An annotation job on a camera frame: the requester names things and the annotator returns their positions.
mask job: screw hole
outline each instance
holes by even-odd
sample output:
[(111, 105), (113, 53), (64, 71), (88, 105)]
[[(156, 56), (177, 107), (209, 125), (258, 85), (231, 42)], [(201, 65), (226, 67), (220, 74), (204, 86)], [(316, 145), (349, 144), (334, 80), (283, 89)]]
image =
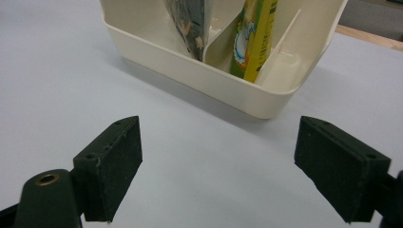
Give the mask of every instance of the screw hole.
[(58, 174), (46, 174), (46, 175), (42, 176), (41, 178), (37, 179), (35, 184), (38, 186), (46, 186), (46, 185), (56, 182), (59, 179), (60, 179), (60, 176)]

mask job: snack bag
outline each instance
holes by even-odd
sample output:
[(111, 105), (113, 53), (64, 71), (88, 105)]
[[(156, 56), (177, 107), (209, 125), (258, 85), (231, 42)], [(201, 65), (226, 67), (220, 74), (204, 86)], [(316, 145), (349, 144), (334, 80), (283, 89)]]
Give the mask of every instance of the snack bag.
[(164, 0), (193, 58), (201, 61), (210, 27), (210, 0)]
[(270, 55), (278, 0), (246, 0), (237, 27), (230, 73), (254, 83)]

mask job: yellow cylindrical package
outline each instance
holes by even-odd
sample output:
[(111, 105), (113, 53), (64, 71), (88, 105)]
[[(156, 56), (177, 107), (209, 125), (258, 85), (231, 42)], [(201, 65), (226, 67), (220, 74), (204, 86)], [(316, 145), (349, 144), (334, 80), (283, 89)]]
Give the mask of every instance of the yellow cylindrical package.
[(240, 14), (230, 73), (254, 83), (270, 55), (278, 0), (246, 0)]

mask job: white tabletop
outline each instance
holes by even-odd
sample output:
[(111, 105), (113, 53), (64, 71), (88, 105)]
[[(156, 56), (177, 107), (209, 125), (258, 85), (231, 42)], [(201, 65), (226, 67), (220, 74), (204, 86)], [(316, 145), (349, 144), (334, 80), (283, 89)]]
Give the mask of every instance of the white tabletop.
[(403, 52), (335, 34), (279, 116), (262, 121), (125, 61), (101, 14), (97, 1), (0, 1), (0, 209), (138, 115), (144, 162), (110, 227), (378, 227), (379, 214), (344, 223), (293, 156), (308, 115), (393, 159), (395, 177)]

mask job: plastic container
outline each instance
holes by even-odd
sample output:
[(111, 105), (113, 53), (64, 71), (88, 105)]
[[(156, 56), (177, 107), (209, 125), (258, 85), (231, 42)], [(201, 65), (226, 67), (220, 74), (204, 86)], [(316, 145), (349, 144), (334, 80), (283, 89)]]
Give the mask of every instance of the plastic container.
[(213, 0), (205, 63), (190, 57), (163, 0), (101, 0), (123, 57), (260, 119), (276, 117), (302, 86), (335, 32), (347, 0), (278, 0), (273, 50), (255, 84), (229, 73), (244, 0)]

